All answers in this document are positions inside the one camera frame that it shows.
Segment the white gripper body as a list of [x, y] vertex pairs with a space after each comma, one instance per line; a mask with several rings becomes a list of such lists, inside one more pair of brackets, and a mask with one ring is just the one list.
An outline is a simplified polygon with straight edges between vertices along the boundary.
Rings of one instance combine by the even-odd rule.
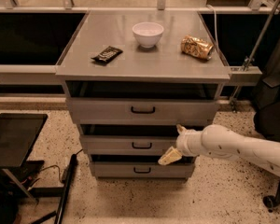
[[202, 132], [195, 130], [179, 130], [176, 139], [176, 148], [186, 157], [196, 157], [204, 154], [205, 148], [202, 145]]

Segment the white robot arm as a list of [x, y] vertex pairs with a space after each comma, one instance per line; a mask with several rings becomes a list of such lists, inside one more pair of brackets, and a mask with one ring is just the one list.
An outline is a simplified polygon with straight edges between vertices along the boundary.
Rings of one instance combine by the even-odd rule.
[[280, 177], [280, 142], [243, 136], [221, 125], [208, 125], [202, 131], [180, 124], [176, 128], [179, 136], [159, 158], [160, 165], [199, 155], [230, 161], [242, 158]]

